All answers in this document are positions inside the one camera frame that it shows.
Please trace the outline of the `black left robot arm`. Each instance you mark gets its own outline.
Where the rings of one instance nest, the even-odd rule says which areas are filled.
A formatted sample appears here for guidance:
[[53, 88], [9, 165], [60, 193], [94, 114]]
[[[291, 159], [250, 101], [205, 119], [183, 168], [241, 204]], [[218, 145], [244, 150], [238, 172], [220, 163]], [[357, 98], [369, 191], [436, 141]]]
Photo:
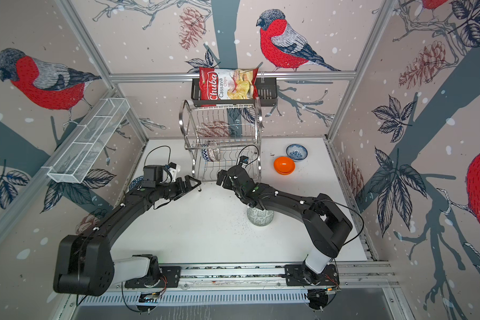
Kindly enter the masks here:
[[97, 226], [63, 238], [57, 252], [54, 292], [91, 296], [105, 293], [113, 284], [115, 266], [111, 248], [120, 235], [156, 201], [176, 201], [200, 185], [200, 180], [189, 175], [157, 185], [143, 181]]

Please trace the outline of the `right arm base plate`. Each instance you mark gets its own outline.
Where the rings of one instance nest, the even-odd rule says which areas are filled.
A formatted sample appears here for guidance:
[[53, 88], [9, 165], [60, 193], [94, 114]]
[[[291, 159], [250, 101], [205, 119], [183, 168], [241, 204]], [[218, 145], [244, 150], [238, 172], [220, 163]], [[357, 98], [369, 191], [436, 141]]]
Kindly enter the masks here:
[[333, 264], [328, 264], [321, 273], [315, 273], [304, 263], [284, 266], [284, 278], [289, 287], [303, 286], [339, 286], [339, 274]]

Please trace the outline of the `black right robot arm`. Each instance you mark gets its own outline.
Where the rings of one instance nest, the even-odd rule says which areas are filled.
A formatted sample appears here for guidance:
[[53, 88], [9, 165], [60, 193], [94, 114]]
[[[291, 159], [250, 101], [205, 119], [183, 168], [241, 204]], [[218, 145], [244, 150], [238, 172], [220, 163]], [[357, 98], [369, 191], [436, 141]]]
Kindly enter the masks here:
[[313, 244], [304, 264], [317, 275], [339, 255], [353, 229], [352, 222], [328, 195], [302, 197], [282, 192], [268, 184], [254, 182], [241, 165], [221, 170], [217, 174], [217, 185], [232, 190], [249, 207], [301, 221]]

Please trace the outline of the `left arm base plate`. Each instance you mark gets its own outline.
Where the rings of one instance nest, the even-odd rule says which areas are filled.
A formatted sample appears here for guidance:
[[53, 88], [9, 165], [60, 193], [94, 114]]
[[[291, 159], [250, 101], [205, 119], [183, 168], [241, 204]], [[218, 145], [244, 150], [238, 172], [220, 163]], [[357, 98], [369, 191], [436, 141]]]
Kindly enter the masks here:
[[123, 286], [128, 289], [176, 288], [179, 285], [180, 275], [180, 266], [161, 266], [154, 275], [149, 272], [145, 277], [126, 281]]

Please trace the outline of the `green pattern bowl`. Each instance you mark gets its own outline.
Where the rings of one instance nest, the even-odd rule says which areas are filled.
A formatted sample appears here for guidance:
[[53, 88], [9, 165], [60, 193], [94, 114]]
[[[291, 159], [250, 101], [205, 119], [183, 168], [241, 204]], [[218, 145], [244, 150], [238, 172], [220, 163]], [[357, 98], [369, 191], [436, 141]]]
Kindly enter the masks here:
[[249, 207], [247, 210], [247, 218], [255, 226], [265, 227], [273, 221], [274, 212], [272, 210]]

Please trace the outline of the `dark red pattern bowl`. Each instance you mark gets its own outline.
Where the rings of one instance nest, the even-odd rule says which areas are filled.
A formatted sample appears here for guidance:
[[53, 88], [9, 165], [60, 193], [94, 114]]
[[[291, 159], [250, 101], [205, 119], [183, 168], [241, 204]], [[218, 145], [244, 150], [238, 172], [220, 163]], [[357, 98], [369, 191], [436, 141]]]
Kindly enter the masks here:
[[220, 150], [218, 148], [209, 148], [207, 151], [210, 161], [216, 162], [221, 159]]

